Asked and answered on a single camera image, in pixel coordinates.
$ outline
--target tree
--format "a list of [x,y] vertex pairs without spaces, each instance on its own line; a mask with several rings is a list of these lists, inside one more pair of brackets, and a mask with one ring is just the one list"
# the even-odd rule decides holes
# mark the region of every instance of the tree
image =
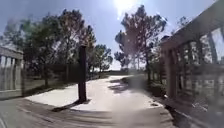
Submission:
[[148,81],[150,81],[149,62],[152,54],[151,49],[153,48],[153,44],[158,41],[159,34],[164,31],[166,21],[167,20],[160,15],[148,16],[143,5],[131,16],[126,14],[122,21],[125,33],[120,32],[119,34],[121,35],[119,38],[120,42],[117,42],[119,44],[124,44],[120,49],[122,50],[128,47],[128,51],[132,52],[133,59],[136,55],[140,57],[142,53],[146,62]]
[[114,58],[120,62],[121,68],[128,68],[130,60],[124,53],[116,52],[114,53]]
[[58,17],[44,17],[28,38],[32,42],[30,47],[35,50],[33,61],[42,67],[45,86],[48,86],[49,65],[52,64],[55,55],[54,45],[60,40]]
[[99,44],[95,46],[94,50],[96,55],[96,65],[99,68],[99,73],[101,75],[101,72],[108,70],[110,64],[113,62],[111,49],[107,48],[106,45]]
[[18,24],[14,20],[9,20],[3,36],[0,37],[1,45],[11,45],[16,43],[21,43],[21,31],[19,30]]
[[[177,22],[178,30],[185,27],[190,21],[185,17],[181,17],[179,21]],[[176,33],[176,30],[172,30],[171,35],[174,35]]]
[[66,9],[59,16],[61,31],[61,51],[65,54],[66,63],[66,82],[68,82],[69,59],[72,54],[77,53],[78,42],[82,30],[84,29],[84,20],[78,10],[67,11]]

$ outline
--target wooden post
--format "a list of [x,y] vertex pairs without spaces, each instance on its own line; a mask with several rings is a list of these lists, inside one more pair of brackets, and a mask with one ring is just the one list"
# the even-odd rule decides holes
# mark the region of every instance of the wooden post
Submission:
[[87,101],[86,98],[86,46],[79,47],[79,102]]
[[7,90],[7,86],[8,86],[8,83],[7,83],[7,77],[8,77],[8,73],[7,73],[7,61],[8,61],[8,58],[5,56],[3,90]]
[[212,38],[212,33],[208,33],[208,40],[209,40],[209,45],[211,48],[211,54],[212,54],[212,64],[214,65],[214,103],[213,105],[217,104],[217,101],[219,100],[219,85],[218,85],[218,77],[219,77],[219,71],[218,69],[218,57],[217,57],[217,52],[215,48],[215,42]]
[[188,61],[189,61],[189,70],[190,70],[190,79],[191,79],[191,91],[192,91],[192,95],[195,96],[195,76],[194,76],[194,64],[193,64],[193,55],[192,55],[192,46],[191,46],[191,42],[187,43],[187,55],[188,55]]
[[186,76],[186,60],[184,57],[184,46],[180,47],[180,60],[181,60],[181,70],[182,70],[182,80],[183,80],[183,89],[187,87],[187,76]]
[[15,89],[21,90],[21,60],[15,60]]
[[176,98],[176,71],[172,51],[165,52],[165,70],[166,70],[166,95],[170,99]]
[[2,56],[0,55],[0,91],[3,89]]

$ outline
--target railing post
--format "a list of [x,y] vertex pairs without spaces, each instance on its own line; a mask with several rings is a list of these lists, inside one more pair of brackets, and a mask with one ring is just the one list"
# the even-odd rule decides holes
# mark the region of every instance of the railing post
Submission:
[[218,84],[218,77],[219,77],[219,71],[218,69],[218,57],[217,57],[217,51],[215,48],[215,42],[212,38],[212,33],[208,33],[208,40],[209,45],[211,48],[211,54],[212,54],[212,64],[214,65],[214,70],[212,71],[214,73],[214,99],[213,99],[213,105],[217,105],[217,102],[219,101],[219,84]]
[[15,59],[15,89],[21,89],[21,60]]
[[0,90],[3,89],[3,82],[2,82],[2,56],[0,55]]
[[7,90],[7,61],[8,61],[8,57],[5,56],[5,64],[4,64],[4,79],[3,79],[3,90]]
[[167,81],[167,87],[166,87],[166,95],[170,99],[176,98],[176,71],[175,71],[175,64],[174,64],[174,57],[172,54],[172,51],[166,51],[164,53],[164,59],[165,59],[165,70],[167,73],[166,81]]

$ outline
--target wooden plank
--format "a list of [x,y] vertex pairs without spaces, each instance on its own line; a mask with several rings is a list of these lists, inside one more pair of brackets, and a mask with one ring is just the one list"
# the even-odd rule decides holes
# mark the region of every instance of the wooden plank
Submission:
[[16,59],[23,59],[23,53],[14,51],[8,48],[4,48],[0,46],[0,55],[6,56],[6,57],[11,57],[11,58],[16,58]]
[[203,36],[224,24],[224,1],[219,0],[184,28],[161,44],[162,50],[167,51],[187,41]]
[[6,66],[7,66],[7,60],[8,58],[5,57],[5,63],[4,63],[4,74],[3,74],[3,90],[6,90],[7,87],[7,71],[6,71]]
[[0,91],[0,99],[18,97],[22,95],[21,92],[22,92],[21,90]]

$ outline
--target foliage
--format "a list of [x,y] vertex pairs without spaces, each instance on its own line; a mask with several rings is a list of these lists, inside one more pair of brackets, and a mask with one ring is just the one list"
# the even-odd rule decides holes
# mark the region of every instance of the foliage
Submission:
[[140,6],[136,13],[125,14],[121,24],[125,32],[120,31],[115,41],[119,44],[121,53],[116,53],[116,60],[123,65],[123,56],[131,55],[131,61],[135,65],[135,59],[143,59],[146,62],[146,70],[149,73],[149,62],[152,59],[152,48],[158,42],[158,36],[164,31],[166,19],[160,15],[148,16],[144,6]]
[[113,62],[111,56],[111,49],[107,48],[106,45],[96,45],[94,48],[95,54],[95,65],[99,68],[100,72],[108,70],[110,64]]

